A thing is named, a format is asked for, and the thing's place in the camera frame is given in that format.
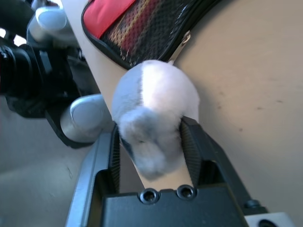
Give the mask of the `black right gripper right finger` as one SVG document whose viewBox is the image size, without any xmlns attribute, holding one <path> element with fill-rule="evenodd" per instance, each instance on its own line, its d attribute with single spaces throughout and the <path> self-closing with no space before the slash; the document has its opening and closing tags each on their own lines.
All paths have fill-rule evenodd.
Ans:
<svg viewBox="0 0 303 227">
<path fill-rule="evenodd" d="M 251 200 L 222 147 L 196 121 L 181 120 L 181 140 L 190 179 L 195 187 L 226 183 L 241 206 Z"/>
</svg>

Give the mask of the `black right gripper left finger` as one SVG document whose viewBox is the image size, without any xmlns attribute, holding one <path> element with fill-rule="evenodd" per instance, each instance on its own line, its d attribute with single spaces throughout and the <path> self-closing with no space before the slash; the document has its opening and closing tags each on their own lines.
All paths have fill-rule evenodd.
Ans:
<svg viewBox="0 0 303 227">
<path fill-rule="evenodd" d="M 96 174 L 96 184 L 101 195 L 118 194 L 120 187 L 120 138 L 115 124 L 109 138 L 106 167 Z"/>
</svg>

